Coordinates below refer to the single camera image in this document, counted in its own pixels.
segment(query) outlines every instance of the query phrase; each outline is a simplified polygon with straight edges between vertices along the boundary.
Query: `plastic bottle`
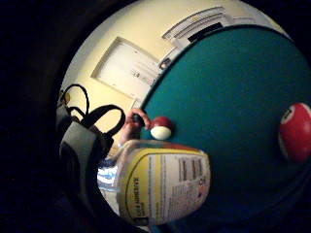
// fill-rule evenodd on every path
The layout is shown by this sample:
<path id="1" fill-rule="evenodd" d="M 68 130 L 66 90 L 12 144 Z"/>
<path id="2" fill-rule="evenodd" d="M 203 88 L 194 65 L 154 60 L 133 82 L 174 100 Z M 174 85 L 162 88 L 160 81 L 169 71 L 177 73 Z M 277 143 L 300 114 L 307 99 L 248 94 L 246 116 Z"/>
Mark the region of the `plastic bottle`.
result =
<path id="1" fill-rule="evenodd" d="M 210 163 L 202 150 L 162 141 L 131 140 L 112 166 L 98 170 L 99 188 L 114 193 L 113 208 L 135 225 L 163 224 L 189 215 L 205 201 Z"/>

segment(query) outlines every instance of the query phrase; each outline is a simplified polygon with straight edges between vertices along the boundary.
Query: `red billiard ball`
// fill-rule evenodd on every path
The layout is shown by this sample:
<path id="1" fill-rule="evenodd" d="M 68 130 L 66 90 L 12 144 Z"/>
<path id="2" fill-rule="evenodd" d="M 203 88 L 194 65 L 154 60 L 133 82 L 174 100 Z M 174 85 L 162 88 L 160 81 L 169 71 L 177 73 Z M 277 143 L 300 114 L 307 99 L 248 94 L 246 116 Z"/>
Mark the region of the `red billiard ball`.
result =
<path id="1" fill-rule="evenodd" d="M 152 121 L 151 134 L 157 140 L 168 139 L 173 132 L 174 124 L 166 116 L 158 116 Z"/>
<path id="2" fill-rule="evenodd" d="M 282 153 L 290 161 L 304 162 L 311 154 L 311 110 L 297 103 L 284 113 L 279 127 Z"/>

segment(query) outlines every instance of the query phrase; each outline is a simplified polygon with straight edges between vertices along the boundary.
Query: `cream wall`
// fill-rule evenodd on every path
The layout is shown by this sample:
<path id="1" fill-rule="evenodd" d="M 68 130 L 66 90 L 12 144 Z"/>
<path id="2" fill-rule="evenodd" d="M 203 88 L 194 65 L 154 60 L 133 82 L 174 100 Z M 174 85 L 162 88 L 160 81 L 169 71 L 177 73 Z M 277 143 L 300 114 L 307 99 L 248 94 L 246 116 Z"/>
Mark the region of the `cream wall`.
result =
<path id="1" fill-rule="evenodd" d="M 173 25 L 199 11 L 223 6 L 233 17 L 250 17 L 239 1 L 234 0 L 143 0 L 135 2 L 101 23 L 86 39 L 70 64 L 63 88 L 80 83 L 88 91 L 90 108 L 116 104 L 126 112 L 133 99 L 91 77 L 107 48 L 122 37 L 149 53 L 157 61 L 173 49 L 161 36 Z M 77 89 L 70 92 L 70 105 L 85 108 L 84 96 Z M 108 130 L 116 123 L 118 114 L 110 114 L 96 125 Z"/>

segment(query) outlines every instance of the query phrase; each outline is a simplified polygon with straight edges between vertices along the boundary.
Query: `barcode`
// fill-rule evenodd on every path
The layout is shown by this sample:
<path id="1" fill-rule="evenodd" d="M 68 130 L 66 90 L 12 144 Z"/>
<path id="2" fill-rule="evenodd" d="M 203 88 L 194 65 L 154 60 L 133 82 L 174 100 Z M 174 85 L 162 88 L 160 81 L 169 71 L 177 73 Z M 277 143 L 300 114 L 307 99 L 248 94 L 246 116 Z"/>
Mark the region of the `barcode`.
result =
<path id="1" fill-rule="evenodd" d="M 202 174 L 202 161 L 197 158 L 179 158 L 179 182 L 192 181 Z"/>

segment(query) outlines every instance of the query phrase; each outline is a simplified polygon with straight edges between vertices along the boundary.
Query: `hand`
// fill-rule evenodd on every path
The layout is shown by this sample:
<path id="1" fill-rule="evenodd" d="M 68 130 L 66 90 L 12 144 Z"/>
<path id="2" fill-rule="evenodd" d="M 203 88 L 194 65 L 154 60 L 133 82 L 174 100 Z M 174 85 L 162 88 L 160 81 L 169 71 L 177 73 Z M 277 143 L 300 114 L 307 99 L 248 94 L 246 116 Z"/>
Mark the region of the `hand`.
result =
<path id="1" fill-rule="evenodd" d="M 140 131 L 142 129 L 142 125 L 140 122 L 133 120 L 134 115 L 140 116 L 145 123 L 145 129 L 148 130 L 151 127 L 151 120 L 147 116 L 147 114 L 141 109 L 131 109 L 125 119 L 124 126 L 122 128 L 122 134 L 120 139 L 120 144 L 123 145 L 128 140 L 131 139 L 139 139 Z"/>

